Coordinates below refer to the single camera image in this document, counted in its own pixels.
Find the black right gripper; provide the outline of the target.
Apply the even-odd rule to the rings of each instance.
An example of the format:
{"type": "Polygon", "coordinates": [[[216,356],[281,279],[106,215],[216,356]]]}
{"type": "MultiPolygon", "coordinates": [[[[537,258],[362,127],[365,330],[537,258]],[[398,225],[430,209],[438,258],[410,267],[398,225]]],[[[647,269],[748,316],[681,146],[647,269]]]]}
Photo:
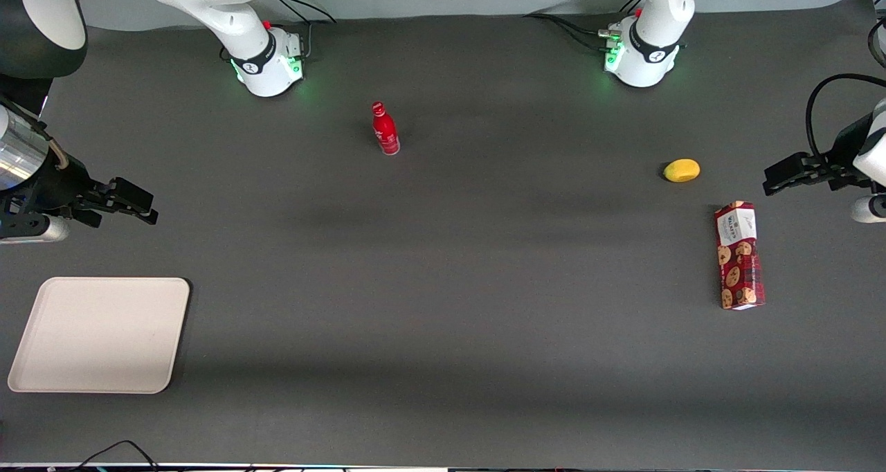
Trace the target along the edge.
{"type": "Polygon", "coordinates": [[[153,194],[127,179],[115,176],[108,183],[95,181],[75,157],[67,157],[66,168],[58,166],[51,150],[44,164],[29,179],[28,211],[61,217],[99,227],[102,213],[133,216],[148,225],[159,217],[153,210],[153,194]]]}

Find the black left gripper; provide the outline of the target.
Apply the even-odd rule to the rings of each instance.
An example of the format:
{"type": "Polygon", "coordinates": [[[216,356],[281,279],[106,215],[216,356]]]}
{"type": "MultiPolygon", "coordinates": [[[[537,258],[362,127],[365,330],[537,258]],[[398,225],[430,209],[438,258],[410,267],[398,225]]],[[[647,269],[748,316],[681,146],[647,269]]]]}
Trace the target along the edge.
{"type": "Polygon", "coordinates": [[[788,188],[828,182],[830,190],[847,186],[874,189],[874,113],[842,129],[825,154],[829,174],[817,157],[797,152],[763,171],[763,192],[773,197],[788,188]]]}

